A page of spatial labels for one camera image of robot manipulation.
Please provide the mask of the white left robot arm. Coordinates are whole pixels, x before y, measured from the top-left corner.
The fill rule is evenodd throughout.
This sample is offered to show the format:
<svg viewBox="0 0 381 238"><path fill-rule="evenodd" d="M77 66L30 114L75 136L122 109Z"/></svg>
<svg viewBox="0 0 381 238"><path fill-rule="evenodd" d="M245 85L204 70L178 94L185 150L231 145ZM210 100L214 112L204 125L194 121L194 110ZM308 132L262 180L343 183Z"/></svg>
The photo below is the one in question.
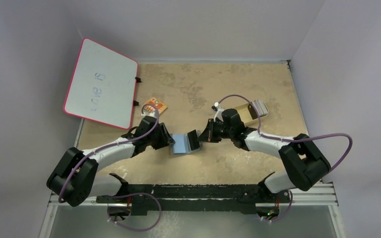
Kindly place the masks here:
<svg viewBox="0 0 381 238"><path fill-rule="evenodd" d="M145 116L139 126L106 145L86 150L71 147L50 174L46 186L61 203L80 205L91 194L98 171L123 159L132 158L150 146L155 150L174 144L164 123Z"/></svg>

